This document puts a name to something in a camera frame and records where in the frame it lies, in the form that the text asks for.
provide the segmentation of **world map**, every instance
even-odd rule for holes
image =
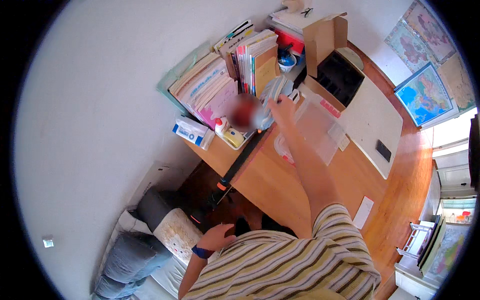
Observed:
[[[453,109],[452,102],[431,64],[395,94],[417,126]]]

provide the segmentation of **white bottle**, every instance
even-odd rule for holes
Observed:
[[[225,131],[228,129],[227,117],[216,118],[215,119],[215,132],[219,136],[223,136]]]

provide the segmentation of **striped shirt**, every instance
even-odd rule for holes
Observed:
[[[291,299],[325,289],[345,299],[371,299],[380,274],[346,208],[324,209],[312,236],[245,233],[201,271],[183,299]]]

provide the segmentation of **blue wristband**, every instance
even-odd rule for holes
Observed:
[[[195,254],[196,254],[198,257],[200,257],[200,258],[208,259],[210,256],[212,256],[212,254],[213,254],[215,251],[198,248],[197,245],[195,245],[195,246],[192,248],[192,252],[195,253]]]

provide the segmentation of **floor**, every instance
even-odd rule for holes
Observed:
[[[363,72],[379,87],[403,118],[403,128],[395,162],[386,181],[386,190],[373,220],[362,230],[375,267],[382,274],[376,299],[387,299],[396,289],[394,263],[400,260],[395,247],[405,244],[410,235],[410,222],[418,218],[426,199],[432,176],[432,145],[426,133],[420,132],[407,111],[395,97],[392,82],[378,67],[353,44],[348,43],[362,59]],[[199,199],[205,199],[216,188],[220,176],[206,163],[201,163],[184,182],[180,191],[191,199],[195,208]],[[233,204],[223,201],[208,217],[200,229],[207,230],[221,222],[234,222],[240,214],[258,214],[240,193],[232,195]]]

